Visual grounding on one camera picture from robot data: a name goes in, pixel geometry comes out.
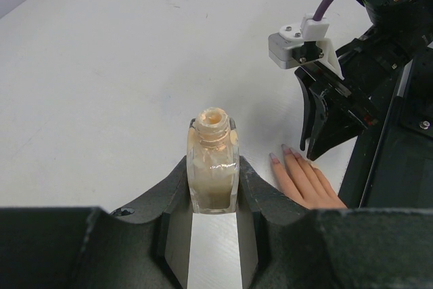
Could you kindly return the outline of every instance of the hand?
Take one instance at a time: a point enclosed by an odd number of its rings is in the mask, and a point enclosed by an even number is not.
[[[319,169],[286,145],[282,148],[287,172],[276,155],[270,156],[273,172],[287,197],[308,209],[347,208]]]

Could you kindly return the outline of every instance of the glass bottle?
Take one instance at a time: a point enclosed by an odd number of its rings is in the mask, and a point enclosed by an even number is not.
[[[220,108],[191,121],[187,176],[195,213],[233,213],[239,183],[239,146],[235,122]]]

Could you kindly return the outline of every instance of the clear glass bottle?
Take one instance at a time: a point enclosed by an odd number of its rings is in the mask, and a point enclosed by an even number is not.
[[[191,121],[187,175],[195,213],[234,213],[239,184],[239,146],[235,122],[220,108]]]

